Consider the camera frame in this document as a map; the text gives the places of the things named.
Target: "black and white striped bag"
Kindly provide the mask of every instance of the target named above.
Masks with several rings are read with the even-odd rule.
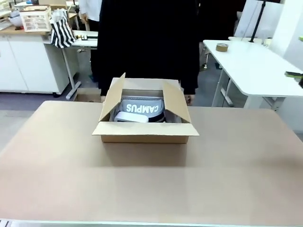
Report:
[[[52,25],[51,44],[58,48],[70,47],[76,41],[76,37],[72,32],[67,21],[67,10],[57,9],[52,13],[50,20]]]

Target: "white basket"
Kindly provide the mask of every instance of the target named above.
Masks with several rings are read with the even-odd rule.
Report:
[[[50,32],[52,30],[50,17],[52,10],[50,6],[28,6],[20,11],[25,32]]]

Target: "black pole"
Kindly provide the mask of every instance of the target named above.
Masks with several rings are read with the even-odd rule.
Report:
[[[260,11],[260,14],[259,14],[259,17],[258,17],[256,26],[255,26],[255,30],[254,30],[254,32],[253,32],[253,34],[252,34],[252,37],[251,37],[251,40],[250,40],[251,43],[254,42],[254,39],[255,39],[255,36],[256,36],[256,33],[257,33],[257,29],[258,29],[258,27],[259,27],[260,20],[261,20],[261,18],[262,18],[262,14],[263,14],[263,11],[264,11],[265,6],[266,6],[266,0],[263,0],[263,4],[262,4],[261,11]]]

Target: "brown packing tape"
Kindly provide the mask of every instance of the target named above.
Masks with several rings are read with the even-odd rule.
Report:
[[[227,50],[228,50],[227,44],[217,44],[216,51],[227,52]]]

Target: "brown tabletop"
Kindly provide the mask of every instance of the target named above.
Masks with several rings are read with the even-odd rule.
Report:
[[[0,157],[0,218],[303,224],[303,144],[270,110],[191,107],[187,145],[102,144],[101,104],[45,102]]]

